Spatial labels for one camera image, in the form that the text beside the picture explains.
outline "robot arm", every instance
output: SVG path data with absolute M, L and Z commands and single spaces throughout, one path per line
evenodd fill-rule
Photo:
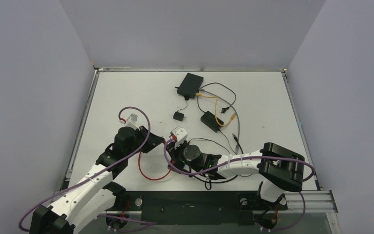
M 173 166 L 181 171 L 185 166 L 196 172 L 216 167 L 214 170 L 201 174 L 214 180 L 236 175 L 261 174 L 267 178 L 259 189 L 261 199 L 272 203 L 277 202 L 284 191 L 300 192 L 302 190 L 303 164 L 285 160 L 243 159 L 261 155 L 304 161 L 302 155 L 277 144 L 265 143 L 260 151 L 244 155 L 213 155 L 202 153 L 198 146 L 188 144 L 187 132 L 181 127 L 174 129 L 171 136 L 176 141 L 167 145 L 167 151 L 171 156 Z
M 114 143 L 107 147 L 78 183 L 90 179 L 88 182 L 68 191 L 48 207 L 41 205 L 34 211 L 30 234 L 79 233 L 101 212 L 124 200 L 125 188 L 113 180 L 127 167 L 128 160 L 122 161 L 95 178 L 91 177 L 126 157 L 146 139 L 146 128 L 143 126 L 137 128 L 136 120 L 137 116 L 134 114 L 127 119 L 125 126 L 115 135 Z M 148 153 L 163 142 L 162 137 L 150 133 L 140 151 Z

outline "cylindrical motor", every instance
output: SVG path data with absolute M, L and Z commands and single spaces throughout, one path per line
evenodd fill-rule
M 197 145 L 188 145 L 183 151 L 183 157 L 191 162 L 202 157 L 202 153 Z

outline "power adapter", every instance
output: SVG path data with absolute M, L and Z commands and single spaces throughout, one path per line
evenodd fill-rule
M 184 114 L 176 111 L 174 112 L 173 119 L 178 120 L 178 121 L 183 121 Z
M 221 126 L 216 122 L 216 117 L 210 111 L 207 111 L 206 113 L 204 113 L 201 116 L 200 120 L 203 124 L 205 124 L 211 130 L 213 130 L 215 133 L 218 132 L 221 128 Z M 221 125 L 224 124 L 224 122 L 221 119 L 217 118 L 217 120 L 219 121 Z

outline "yellow cable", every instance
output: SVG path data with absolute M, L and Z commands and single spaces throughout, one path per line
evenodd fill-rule
M 216 99 L 216 103 L 214 104 L 214 117 L 216 118 L 217 124 L 220 125 L 221 127 L 228 126 L 234 120 L 234 118 L 236 117 L 236 113 L 234 113 L 230 117 L 230 121 L 227 124 L 221 124 L 221 123 L 219 123 L 219 120 L 217 119 L 217 102 L 219 101 L 219 97 L 216 97 L 216 96 L 204 96 L 204 95 L 201 95 L 199 93 L 196 93 L 196 95 L 200 96 L 200 97 L 203 97 L 203 98 L 215 98 Z

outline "metal frame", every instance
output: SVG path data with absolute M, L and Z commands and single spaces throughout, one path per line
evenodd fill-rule
M 302 125 L 300 123 L 299 116 L 296 112 L 296 108 L 295 108 L 295 105 L 294 105 L 294 102 L 293 102 L 293 99 L 292 99 L 292 96 L 291 96 L 291 93 L 290 93 L 290 89 L 289 89 L 289 86 L 288 86 L 288 81 L 287 81 L 287 77 L 286 77 L 286 73 L 285 73 L 286 69 L 280 69 L 278 71 L 277 70 L 267 71 L 267 70 L 261 70 L 261 69 L 260 70 L 257 70 L 257 69 L 256 70 L 255 69 L 236 69 L 236 70 L 234 70 L 234 69 L 231 69 L 231 68 L 226 68 L 226 69 L 218 68 L 218 69 L 205 70 L 204 68 L 199 68 L 198 70 L 196 70 L 196 69 L 184 69 L 183 66 L 181 66 L 178 69 L 135 69 L 135 68 L 129 68 L 129 67 L 96 68 L 95 73 L 94 73 L 94 77 L 93 77 L 93 81 L 92 81 L 92 84 L 91 84 L 91 88 L 90 88 L 90 91 L 89 91 L 85 111 L 83 113 L 83 117 L 82 117 L 82 120 L 81 120 L 81 123 L 80 123 L 77 138 L 76 138 L 76 141 L 75 141 L 74 149 L 73 149 L 73 152 L 72 152 L 72 155 L 71 155 L 71 160 L 70 160 L 70 163 L 68 165 L 68 170 L 67 170 L 67 173 L 66 173 L 66 176 L 65 176 L 64 186 L 68 186 L 69 180 L 71 178 L 76 154 L 77 154 L 77 151 L 78 151 L 78 148 L 79 148 L 79 144 L 81 142 L 82 133 L 83 133 L 84 128 L 85 128 L 85 123 L 86 123 L 88 113 L 89 113 L 89 110 L 90 110 L 90 107 L 91 107 L 92 99 L 94 97 L 94 92 L 95 92 L 95 88 L 96 88 L 96 84 L 98 82 L 98 77 L 99 77 L 100 72 L 181 72 L 181 71 L 182 72 L 204 72 L 204 71 L 205 72 L 281 72 L 281 74 L 283 76 L 283 82 L 285 84 L 285 87 L 286 87 L 286 90 L 287 90 L 287 93 L 288 93 L 288 96 L 289 96 L 289 99 L 290 99 L 290 103 L 292 105 L 292 109 L 293 109 L 293 112 L 295 114 L 296 121 L 298 123 L 298 128 L 299 128 L 299 131 L 300 131 L 300 135 L 302 137 L 302 141 L 303 141 L 303 145 L 304 145 L 305 150 L 306 150 L 307 157 L 309 159 L 309 162 L 313 165 L 313 161 L 312 161 L 312 158 L 311 158 L 311 155 L 310 155 L 310 152 L 309 152 L 309 148 L 307 146 L 306 138 L 305 138 L 304 133 L 303 133 L 303 128 L 302 128 Z M 307 213 L 326 213 L 332 233 L 333 234 L 341 234 L 342 232 L 341 232 L 339 222 L 338 222 L 337 216 L 336 216 L 337 207 L 336 207 L 336 203 L 335 203 L 335 200 L 333 198 L 333 195 L 332 195 L 332 191 L 323 191 L 322 187 L 320 187 L 320 185 L 318 183 L 318 178 L 317 178 L 316 175 L 314 176 L 314 179 L 315 179 L 318 191 L 302 191 L 302 193 L 305 197 L 305 201 L 306 201 L 306 212 Z M 287 202 L 288 202 L 287 204 L 288 204 L 289 209 L 287 211 L 283 211 L 283 212 L 284 213 L 301 213 L 303 204 L 302 204 L 300 195 L 297 194 L 297 193 L 285 193 L 285 194 L 286 194 L 286 198 L 287 198 Z M 118 212 L 119 211 L 113 211 L 113 212 L 108 212 L 108 213 L 116 214 Z M 141 211 L 128 211 L 128 213 L 129 214 L 140 214 Z

